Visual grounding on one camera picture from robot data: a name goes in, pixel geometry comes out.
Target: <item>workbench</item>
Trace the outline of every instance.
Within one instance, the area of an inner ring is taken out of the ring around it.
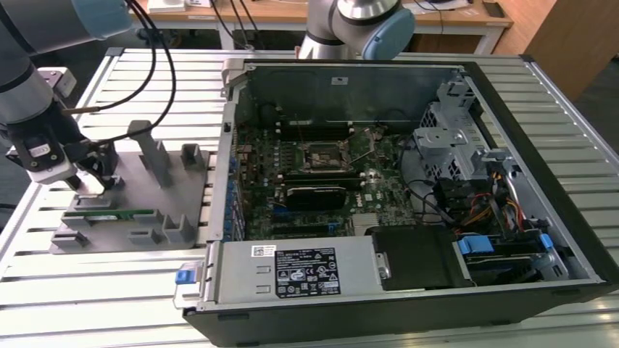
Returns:
[[[154,81],[127,104],[98,115],[79,116],[83,133],[102,139],[126,132],[132,120],[154,121],[170,96],[171,74],[164,53]],[[178,99],[154,130],[168,150],[198,143],[216,151],[224,99],[222,62],[228,58],[292,58],[291,51],[174,51]],[[582,115],[566,101],[535,63],[519,57],[403,54],[406,61],[476,61],[515,119],[540,150],[554,174],[619,260],[619,160]],[[150,69],[147,49],[108,55],[79,106],[119,100],[140,85]],[[498,145],[504,145],[487,122]],[[138,148],[119,141],[120,152]],[[210,186],[215,157],[210,158]],[[210,221],[204,192],[200,243]],[[0,234],[0,342],[7,347],[212,347],[172,305],[175,271],[200,260],[204,249],[107,254],[48,254],[51,235],[72,199],[64,184],[31,184]],[[585,304],[558,307],[519,324],[458,328],[406,335],[371,336],[292,344],[287,347],[619,347],[618,293]]]
[[[147,0],[139,0],[146,9]],[[403,0],[403,3],[412,3],[414,0]],[[306,21],[308,18],[308,7],[299,1],[280,0],[244,0],[251,16],[256,22],[259,30],[288,30],[306,31]],[[252,24],[239,1],[235,2],[242,21],[247,30],[252,29]],[[230,0],[219,0],[216,8],[226,26],[230,30],[240,30],[238,18],[234,14]],[[208,7],[188,7],[184,12],[152,13],[150,14],[159,29],[215,29],[219,31],[222,48],[234,49],[234,41],[228,36],[222,24],[218,22],[215,11]],[[468,7],[455,11],[442,13],[419,14],[415,16],[416,34],[446,34],[482,36],[475,49],[475,54],[491,54],[494,47],[502,37],[503,30],[512,25],[508,18],[491,17],[484,9],[480,0],[476,0]]]

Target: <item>black cable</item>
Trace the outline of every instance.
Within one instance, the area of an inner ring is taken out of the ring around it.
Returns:
[[[164,110],[162,112],[162,115],[159,116],[159,118],[156,119],[156,121],[155,121],[155,123],[152,125],[150,125],[148,127],[144,127],[140,130],[135,130],[132,132],[128,132],[127,134],[123,134],[120,136],[115,136],[114,138],[110,138],[110,139],[106,139],[106,140],[102,140],[102,141],[96,141],[92,144],[94,147],[99,147],[102,145],[111,144],[115,141],[131,138],[134,136],[138,136],[140,134],[144,134],[144,133],[150,132],[162,123],[162,121],[164,120],[168,112],[171,111],[172,104],[174,104],[175,98],[176,98],[176,68],[175,68],[175,62],[172,60],[171,50],[167,47],[166,39],[162,36],[162,33],[160,33],[155,23],[154,23],[154,20],[151,20],[151,17],[146,13],[146,10],[142,7],[142,5],[139,4],[139,2],[136,0],[126,0],[126,1],[130,4],[130,6],[132,6],[132,9],[135,10],[136,17],[142,16],[143,19],[148,22],[150,27],[152,28],[151,33],[154,34],[154,38],[159,39],[159,41],[162,43],[162,46],[164,48],[167,62],[170,64],[170,66],[171,66],[171,77],[172,77],[171,97],[170,97],[170,99],[167,101],[167,105],[166,105],[166,108],[164,108]],[[155,46],[155,40],[151,40],[151,45]]]
[[[432,180],[428,179],[412,179],[406,183],[406,185],[408,186],[411,183],[424,183],[428,186],[434,186],[436,184]]]
[[[267,46],[264,45],[264,41],[262,40],[259,27],[258,27],[258,25],[255,24],[255,21],[254,21],[252,14],[250,13],[248,7],[244,5],[244,0],[239,0],[239,1],[242,2],[244,13],[248,14],[251,25],[254,25],[255,37],[258,38],[258,42],[260,43],[260,47],[262,47],[262,49],[267,49]]]
[[[407,181],[404,180],[404,175],[403,175],[403,158],[404,158],[404,150],[407,149],[407,144],[410,141],[414,140],[414,134],[411,133],[407,140],[406,140],[406,143],[404,143],[404,146],[403,146],[403,149],[399,153],[399,176],[403,180],[403,182],[406,183]],[[415,196],[416,199],[419,199],[422,202],[424,202],[430,208],[432,208],[435,210],[435,212],[442,216],[443,220],[451,224],[451,225],[458,225],[458,222],[454,220],[454,218],[451,216],[448,216],[447,212],[440,209],[432,202],[430,202],[426,198],[422,197],[422,195],[419,193],[415,192],[415,190],[411,189],[410,187],[410,184],[407,183],[406,184],[406,187],[408,188],[408,191],[410,193]]]
[[[443,11],[439,10],[435,6],[435,4],[432,4],[431,2],[428,2],[428,4],[435,8],[435,10],[438,11],[438,18],[439,20],[442,21],[442,33],[439,34],[438,36],[438,39],[436,39],[436,49],[435,49],[435,53],[440,53],[440,49],[442,49],[442,39],[443,39],[443,33],[446,32],[446,24],[443,22]]]
[[[248,32],[244,31],[244,25],[242,21],[242,16],[239,15],[239,11],[236,10],[236,5],[234,4],[234,0],[231,0],[232,11],[234,15],[236,16],[236,21],[239,22],[239,26],[242,27],[243,39],[244,39],[244,47],[250,47],[250,40],[248,40]]]
[[[228,29],[228,27],[226,26],[226,23],[223,22],[223,18],[222,18],[222,15],[220,15],[220,11],[219,11],[219,9],[216,8],[215,1],[211,1],[211,6],[212,6],[212,10],[215,11],[216,19],[220,21],[222,28],[223,28],[223,30],[226,31],[226,33],[228,34],[228,36],[231,37],[232,42],[234,42],[239,47],[243,47],[243,48],[244,48],[244,44],[242,44],[239,41],[236,41],[236,40],[234,39],[232,32],[231,32],[231,30]]]
[[[138,20],[140,21],[143,27],[148,28],[148,26],[146,25],[144,18],[139,15],[136,7],[132,4],[132,1],[126,0],[126,3],[128,5],[128,8],[134,11],[135,16],[138,17]],[[151,41],[151,68],[150,68],[148,75],[146,76],[146,79],[143,81],[142,86],[138,87],[138,89],[126,98],[123,98],[119,101],[115,101],[114,103],[111,103],[108,105],[102,105],[102,106],[96,106],[96,107],[88,107],[86,109],[84,108],[67,109],[64,111],[64,113],[72,115],[72,114],[76,114],[76,113],[99,112],[102,110],[111,109],[112,107],[118,107],[119,105],[123,105],[124,103],[130,102],[144,91],[146,86],[148,85],[148,83],[154,79],[154,74],[155,74],[155,70],[156,70],[156,47],[155,47],[155,44],[154,44],[154,41],[155,41],[154,40],[154,34],[150,32],[150,29],[146,29],[146,34],[148,35],[150,41]]]
[[[422,215],[440,215],[440,214],[438,214],[436,212],[426,212],[426,208],[427,208],[426,201],[427,201],[427,197],[428,197],[430,195],[434,196],[435,193],[434,193],[434,192],[428,192],[428,193],[426,194],[426,196],[424,196],[424,202],[423,202],[423,204],[422,204]]]
[[[132,9],[134,13],[136,13],[136,8],[132,6],[132,3],[130,1],[127,1],[127,5],[128,5],[130,9]],[[138,15],[138,13],[136,13],[135,16],[138,17],[139,22],[143,24],[143,27],[147,28],[144,19]],[[155,45],[152,43],[152,41],[154,41],[152,34],[148,33],[148,29],[146,29],[146,31],[147,31],[146,34],[150,36],[150,40],[151,40],[152,62],[151,62],[151,68],[150,68],[150,71],[148,71],[148,75],[146,76],[144,82],[143,82],[142,86],[138,87],[138,89],[134,91],[134,93],[131,93],[126,98],[123,98],[122,100],[114,102],[112,104],[98,107],[99,110],[111,109],[112,107],[116,107],[116,106],[124,104],[126,102],[131,101],[138,96],[138,94],[140,94],[144,91],[146,85],[148,85],[148,83],[154,79],[154,74],[155,74],[155,69],[156,69],[156,48],[155,48]]]
[[[454,11],[454,9],[438,9],[438,7],[435,6],[435,4],[432,4],[431,2],[428,2],[428,4],[434,7],[434,9],[428,9],[427,7],[423,7],[422,4],[416,1],[415,1],[415,4],[422,8],[424,9],[426,11],[436,11],[438,12],[438,18],[442,22],[442,33],[439,34],[438,36],[438,40],[436,40],[436,49],[435,49],[435,52],[438,53],[438,50],[440,49],[442,47],[442,37],[443,37],[443,33],[446,32],[446,24],[443,22],[443,12],[447,12],[447,11]]]

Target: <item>power cable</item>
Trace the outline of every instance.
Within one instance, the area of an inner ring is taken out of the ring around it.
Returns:
[[[135,16],[138,17],[138,20],[142,23],[143,27],[148,28],[148,26],[146,24],[146,20],[138,14],[138,10],[136,10],[135,6],[132,5],[132,2],[131,1],[126,1],[126,2],[127,2],[127,5],[128,5],[128,8],[134,11]],[[154,35],[152,35],[152,33],[150,33],[150,29],[146,29],[146,33],[147,33],[147,35],[150,37],[150,41],[151,41],[151,56],[152,57],[151,57],[151,68],[150,68],[148,75],[146,76],[146,79],[143,81],[142,86],[138,87],[138,89],[126,98],[123,98],[119,101],[115,101],[114,103],[111,103],[108,105],[100,105],[100,106],[96,106],[96,107],[84,107],[84,108],[79,108],[79,109],[66,109],[66,110],[63,110],[63,114],[74,115],[74,114],[83,114],[86,112],[99,112],[102,110],[111,109],[112,107],[118,107],[119,105],[123,105],[124,103],[130,102],[144,91],[146,86],[148,85],[148,83],[154,79],[154,74],[155,74],[155,69],[156,69],[156,47],[154,45]]]
[[[111,144],[115,141],[131,138],[131,137],[138,136],[138,135],[144,134],[144,133],[148,133],[164,120],[168,112],[171,111],[172,104],[174,104],[175,98],[176,98],[176,82],[178,82],[176,81],[176,68],[175,68],[175,62],[172,60],[171,50],[167,47],[167,42],[166,42],[164,36],[162,35],[162,33],[159,31],[159,28],[156,27],[156,25],[154,23],[154,20],[151,20],[151,17],[146,13],[146,10],[142,7],[142,5],[139,4],[139,2],[136,0],[126,0],[126,2],[130,5],[131,9],[134,10],[136,17],[138,18],[142,17],[142,19],[146,22],[148,22],[150,27],[148,27],[148,25],[144,25],[146,23],[140,20],[147,33],[150,33],[150,35],[152,35],[152,39],[150,40],[152,47],[155,47],[155,41],[156,40],[159,40],[159,42],[162,43],[162,47],[164,49],[164,53],[166,53],[166,57],[167,57],[167,62],[170,64],[170,66],[171,66],[171,79],[172,79],[171,97],[170,97],[170,99],[167,101],[166,108],[164,108],[159,118],[156,119],[156,121],[155,121],[155,123],[152,125],[150,125],[148,127],[144,127],[140,130],[135,130],[132,132],[128,132],[128,133],[126,133],[126,134],[123,134],[120,136],[115,136],[115,137],[112,137],[110,139],[96,141],[96,142],[92,143],[94,147],[99,147],[99,146]]]
[[[256,38],[258,38],[258,42],[260,43],[260,47],[262,47],[262,49],[267,49],[267,46],[264,45],[264,41],[262,40],[259,27],[258,27],[258,25],[255,24],[254,17],[252,17],[252,14],[250,13],[248,7],[247,7],[246,4],[244,4],[244,0],[239,0],[239,1],[242,2],[242,6],[243,6],[243,9],[244,9],[244,13],[248,14],[248,18],[250,18],[250,21],[251,21],[251,25],[254,25],[255,36],[256,36]]]
[[[438,12],[438,18],[439,18],[440,23],[442,23],[442,33],[438,36],[436,48],[435,48],[435,53],[438,53],[438,50],[442,47],[443,33],[446,32],[446,24],[444,24],[444,21],[443,21],[443,12],[454,11],[454,9],[439,9],[435,6],[435,4],[432,4],[431,2],[428,2],[428,4],[434,7],[434,9],[428,9],[427,7],[423,7],[422,4],[416,0],[414,0],[414,1],[415,1],[415,4],[419,6],[419,8],[424,9],[426,11],[436,11]]]
[[[248,33],[244,30],[242,16],[239,15],[239,11],[236,10],[236,5],[234,4],[234,0],[231,0],[231,5],[232,5],[234,15],[236,16],[236,21],[239,22],[239,26],[242,27],[242,33],[243,33],[243,39],[244,39],[244,47],[250,48],[251,46],[250,46],[250,40],[248,40]]]
[[[215,11],[216,19],[220,21],[223,31],[226,31],[226,33],[227,33],[228,36],[231,37],[232,42],[234,42],[239,47],[243,47],[243,48],[247,49],[246,45],[234,39],[232,32],[231,32],[231,30],[228,29],[228,27],[226,26],[226,22],[223,21],[220,11],[219,11],[219,9],[216,8],[216,5],[215,5],[215,1],[211,1],[211,5],[212,5],[212,10]]]

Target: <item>white label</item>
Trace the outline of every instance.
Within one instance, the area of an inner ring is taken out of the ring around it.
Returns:
[[[187,16],[190,20],[215,20],[214,16]]]
[[[184,0],[186,4],[198,7],[211,7],[211,0]]]
[[[326,281],[322,284],[323,284],[322,285],[323,288],[336,288],[339,286],[339,281]]]
[[[252,245],[251,257],[274,257],[276,245]]]
[[[331,84],[334,86],[346,86],[348,84],[348,78],[331,78]]]
[[[48,144],[43,144],[30,149],[28,152],[32,157],[40,157],[51,152],[51,148]]]
[[[110,221],[110,220],[118,220],[118,217],[114,215],[100,215],[100,216],[90,216],[87,217],[90,221]]]

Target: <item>metal bracket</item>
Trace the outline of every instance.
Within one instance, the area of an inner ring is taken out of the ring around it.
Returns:
[[[247,72],[247,70],[254,70],[254,69],[255,67],[246,68],[244,59],[239,59],[239,58],[227,59],[222,65],[222,81],[224,85],[224,91],[227,91],[230,87],[234,87],[234,85],[236,85],[236,83],[232,83],[232,81],[240,75],[243,75]]]
[[[510,153],[503,149],[491,149],[490,151],[480,149],[475,151],[471,156],[471,163],[475,168],[474,174],[486,175],[487,163],[503,163],[510,157]]]

